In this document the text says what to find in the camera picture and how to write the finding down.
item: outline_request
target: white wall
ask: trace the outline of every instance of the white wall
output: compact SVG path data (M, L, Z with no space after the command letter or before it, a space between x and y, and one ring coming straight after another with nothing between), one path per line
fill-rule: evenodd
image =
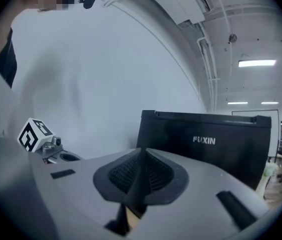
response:
M209 111L209 114L231 116L232 111L231 110L225 110L225 109L217 109L217 110L214 110L214 111Z
M177 45L101 5L25 11L12 25L20 104L84 158L135 147L142 110L206 111Z
M189 33L180 29L174 21L152 0L118 0L113 6L123 10L141 23L177 62L203 107L209 108L210 96L202 55L196 40L202 33L190 27Z

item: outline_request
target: white backdrop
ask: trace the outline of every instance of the white backdrop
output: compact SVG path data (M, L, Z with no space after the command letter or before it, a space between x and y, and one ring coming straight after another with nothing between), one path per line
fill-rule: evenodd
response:
M12 25L18 102L85 159L136 147L142 110L206 112L178 46L123 10L97 0Z
M272 129L271 129L271 142L269 149L269 157L275 157L277 153L278 140L281 138L281 123L279 120L278 110L259 110L259 111L233 111L234 116L243 117L255 117L265 116L272 118Z

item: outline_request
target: black sleeve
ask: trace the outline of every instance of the black sleeve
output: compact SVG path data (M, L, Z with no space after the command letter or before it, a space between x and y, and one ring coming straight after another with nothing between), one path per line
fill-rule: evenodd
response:
M10 87L12 87L17 68L12 44L12 32L11 29L7 37L6 45L0 52L0 75Z

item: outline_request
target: ceiling pipe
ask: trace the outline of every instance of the ceiling pipe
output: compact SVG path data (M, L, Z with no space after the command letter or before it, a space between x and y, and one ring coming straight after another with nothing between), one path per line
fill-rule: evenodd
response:
M271 5L259 4L259 3L241 3L241 4L231 4L228 6L224 6L225 11L233 11L233 10L239 10L239 9L253 9L253 8L254 9L270 9L270 10L276 11L278 14L282 13L277 7L273 7ZM213 10L205 12L203 14L205 17L212 17L213 15L216 15L220 12L223 12L222 7L214 8Z
M222 0L219 0L219 2L221 4L221 8L222 8L222 11L223 11L223 14L224 14L224 17L225 17L225 21L226 21L226 25L227 25L227 30L228 30L229 36L230 36L232 34L232 28L230 26L230 23L229 23L224 5L222 3ZM231 56L231 65L230 65L230 76L231 76L232 75L232 65L233 65L233 49L232 49L232 43L231 42L229 42L229 43L230 43L230 56Z
M214 108L214 95L213 95L214 90L213 90L213 83L212 83L212 81L210 81L210 79L211 79L211 70L210 70L209 64L207 64L208 58L206 58L206 54L203 51L203 46L200 43L202 40L206 41L205 37L201 37L201 38L197 39L196 43L199 46L200 52L201 52L202 57L203 57L203 62L204 62L204 66L205 66L207 82L208 82L209 91L210 91L211 109L213 110L213 108Z
M217 96L218 96L218 81L219 78L217 76L217 69L216 69L216 63L215 63L215 56L214 56L214 52L213 52L213 48L212 48L212 43L210 41L210 38L209 38L209 35L207 34L203 24L201 22L199 22L199 26L201 28L201 31L203 32L203 35L204 35L204 39L209 47L209 51L210 51L210 55L211 55L211 58L212 58L212 66L213 66L213 72L214 72L214 77L211 77L210 79L214 79L216 80L215 81L215 99L214 99L214 104L213 104L213 108L214 110L216 109L217 107Z

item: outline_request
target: person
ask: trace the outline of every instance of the person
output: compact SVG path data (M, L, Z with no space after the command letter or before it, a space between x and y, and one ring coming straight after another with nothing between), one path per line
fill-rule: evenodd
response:
M12 22L25 9L39 12L62 9L68 0L11 0L0 15L0 74L12 87L17 63L12 44Z

